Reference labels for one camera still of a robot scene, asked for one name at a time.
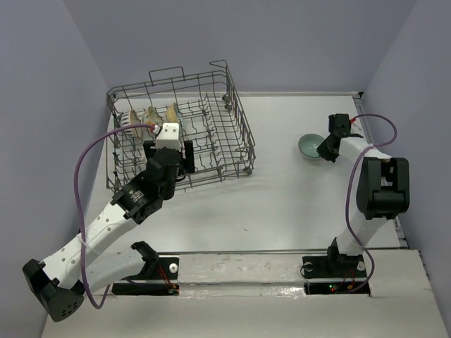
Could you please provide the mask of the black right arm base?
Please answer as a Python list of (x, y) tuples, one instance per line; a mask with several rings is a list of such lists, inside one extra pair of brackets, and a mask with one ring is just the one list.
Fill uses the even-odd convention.
[(366, 294), (370, 286), (362, 256), (332, 262), (327, 256), (303, 256), (299, 269), (307, 295)]

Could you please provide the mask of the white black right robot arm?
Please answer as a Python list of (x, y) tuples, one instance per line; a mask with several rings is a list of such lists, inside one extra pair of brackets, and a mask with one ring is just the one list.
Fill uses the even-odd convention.
[(389, 220), (409, 208), (409, 162), (392, 157), (352, 131), (348, 114), (328, 116), (329, 135), (317, 148), (319, 157), (334, 163), (346, 158), (353, 166), (345, 197), (346, 229), (328, 247), (326, 271), (340, 276), (355, 269), (366, 245)]

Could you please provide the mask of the teal yellow sun bowl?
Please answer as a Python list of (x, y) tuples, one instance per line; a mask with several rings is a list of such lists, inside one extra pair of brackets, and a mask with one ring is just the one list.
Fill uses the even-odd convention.
[(183, 129), (183, 119), (177, 103), (171, 104), (165, 112), (165, 123), (177, 123), (180, 129)]

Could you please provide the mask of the plain teal bowl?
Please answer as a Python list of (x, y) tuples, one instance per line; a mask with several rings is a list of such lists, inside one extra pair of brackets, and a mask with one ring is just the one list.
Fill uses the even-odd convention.
[(309, 133), (300, 137), (297, 145), (302, 156), (311, 161), (321, 160), (321, 157), (317, 151), (317, 148), (325, 140), (319, 134)]

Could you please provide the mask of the orange flower bowl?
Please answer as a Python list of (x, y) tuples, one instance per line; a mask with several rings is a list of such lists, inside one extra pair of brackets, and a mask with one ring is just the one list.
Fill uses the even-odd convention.
[(153, 106), (149, 106), (145, 113), (141, 117), (141, 121), (146, 125), (158, 125), (161, 127), (163, 125), (162, 117), (157, 113)]

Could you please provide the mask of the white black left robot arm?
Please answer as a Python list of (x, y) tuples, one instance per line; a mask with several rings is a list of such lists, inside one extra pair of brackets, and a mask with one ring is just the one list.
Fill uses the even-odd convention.
[(104, 210), (88, 226), (81, 226), (63, 248), (23, 266), (31, 292), (53, 321), (69, 318), (94, 291), (108, 288), (116, 280), (153, 274), (168, 279), (159, 255), (143, 241), (131, 244), (113, 259), (99, 258), (117, 239), (161, 209), (173, 198), (176, 184), (194, 172), (193, 143), (185, 141), (183, 145), (178, 151), (157, 149), (153, 142), (145, 142), (144, 171), (114, 194)]

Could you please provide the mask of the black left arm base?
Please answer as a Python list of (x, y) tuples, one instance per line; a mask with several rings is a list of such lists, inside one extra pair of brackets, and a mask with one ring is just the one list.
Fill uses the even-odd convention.
[(163, 255), (156, 267), (144, 267), (136, 274), (115, 282), (111, 293), (115, 296), (177, 296), (179, 257)]

